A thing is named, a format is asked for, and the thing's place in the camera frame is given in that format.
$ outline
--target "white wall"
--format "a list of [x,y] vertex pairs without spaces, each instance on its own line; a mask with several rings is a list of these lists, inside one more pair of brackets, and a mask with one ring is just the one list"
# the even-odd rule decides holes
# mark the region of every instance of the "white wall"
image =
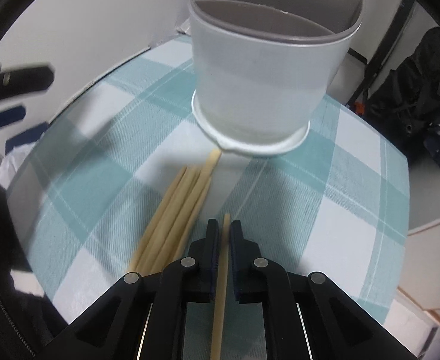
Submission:
[[418,356],[435,323],[397,292],[383,327],[402,343],[411,353]]
[[0,152],[6,139],[49,120],[97,76],[174,34],[186,17],[186,0],[35,0],[1,40],[0,63],[49,62],[55,81],[46,93],[0,105],[27,106],[22,123],[0,130]]
[[440,309],[440,225],[406,238],[400,287],[423,309]]

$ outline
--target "chopstick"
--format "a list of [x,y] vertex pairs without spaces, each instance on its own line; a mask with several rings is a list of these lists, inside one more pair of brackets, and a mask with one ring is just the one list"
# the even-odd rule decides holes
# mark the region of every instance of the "chopstick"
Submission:
[[128,270],[127,270],[128,272],[132,272],[137,268],[137,264],[138,261],[140,260],[140,256],[142,256],[142,253],[147,247],[148,242],[150,241],[150,238],[155,228],[157,227],[160,219],[162,218],[162,215],[165,212],[165,209],[167,208],[168,203],[170,202],[171,197],[173,196],[178,184],[180,183],[180,180],[182,179],[182,176],[185,173],[186,169],[187,169],[186,166],[182,167],[182,169],[180,169],[180,171],[175,176],[175,179],[168,187],[165,195],[163,196],[162,201],[160,202],[157,208],[157,211],[155,211],[155,214],[152,216],[152,219],[147,225],[147,228],[145,229],[145,232],[142,238],[140,239],[140,242],[138,243],[137,250],[133,254],[132,259],[130,260],[130,264],[128,264]]
[[154,263],[152,264],[151,273],[160,272],[164,268],[165,264],[168,262],[169,257],[174,251],[175,245],[178,244],[178,240],[182,236],[182,230],[186,227],[190,214],[192,214],[192,211],[194,209],[195,203],[197,202],[202,191],[209,182],[210,175],[213,171],[213,168],[218,163],[220,156],[220,150],[213,150],[210,153],[207,162],[202,168],[200,176],[198,177],[198,180],[192,189],[192,192],[186,198],[185,203],[183,204],[177,218],[175,219],[175,222],[171,225],[170,232],[166,239],[163,241],[161,249],[155,254],[156,258]]
[[214,149],[201,168],[184,166],[180,169],[145,229],[128,272],[147,276],[160,272],[173,258],[182,256],[220,156],[221,151]]
[[210,360],[220,360],[221,340],[223,335],[223,319],[225,316],[225,300],[227,297],[228,279],[228,245],[229,245],[230,214],[225,214],[221,232],[219,268],[217,273],[217,289],[213,311],[212,344]]

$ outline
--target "cup base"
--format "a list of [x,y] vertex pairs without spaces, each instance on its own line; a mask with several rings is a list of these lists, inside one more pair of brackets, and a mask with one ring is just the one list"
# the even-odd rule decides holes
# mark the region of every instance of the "cup base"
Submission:
[[306,126],[303,126],[288,138],[279,142],[269,142],[266,144],[251,144],[248,142],[242,142],[226,135],[212,126],[201,110],[199,100],[197,98],[197,91],[194,91],[192,96],[192,113],[205,135],[211,138],[222,150],[227,152],[236,152],[243,155],[270,157],[290,152],[303,143],[308,135],[308,132],[310,131],[310,122],[308,122]]

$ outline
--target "tablecloth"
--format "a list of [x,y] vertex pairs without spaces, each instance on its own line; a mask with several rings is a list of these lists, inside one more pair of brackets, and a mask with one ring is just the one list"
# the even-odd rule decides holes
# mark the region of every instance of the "tablecloth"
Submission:
[[[8,189],[31,268],[67,322],[125,271],[163,193],[214,147],[195,124],[190,38],[131,59],[53,123]],[[287,270],[323,271],[382,323],[398,284],[409,218],[405,157],[325,96],[288,154],[223,154],[191,240],[230,212]],[[208,357],[211,305],[189,305],[185,357]],[[222,357],[265,357],[261,306],[229,291]]]

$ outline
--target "metal pivot screw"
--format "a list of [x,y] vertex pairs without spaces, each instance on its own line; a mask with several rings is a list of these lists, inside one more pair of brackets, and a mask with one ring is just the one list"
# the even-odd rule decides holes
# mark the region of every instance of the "metal pivot screw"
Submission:
[[195,259],[193,257],[183,257],[180,261],[180,264],[184,267],[194,266],[196,263]]
[[315,284],[323,284],[325,282],[325,275],[315,272],[310,276],[310,280],[312,280]]
[[126,274],[123,277],[123,281],[126,282],[127,284],[136,283],[138,281],[138,279],[139,279],[139,276],[135,272],[130,272],[129,274]]
[[267,265],[269,265],[269,260],[260,257],[253,261],[253,265],[255,265],[257,268],[265,268]]

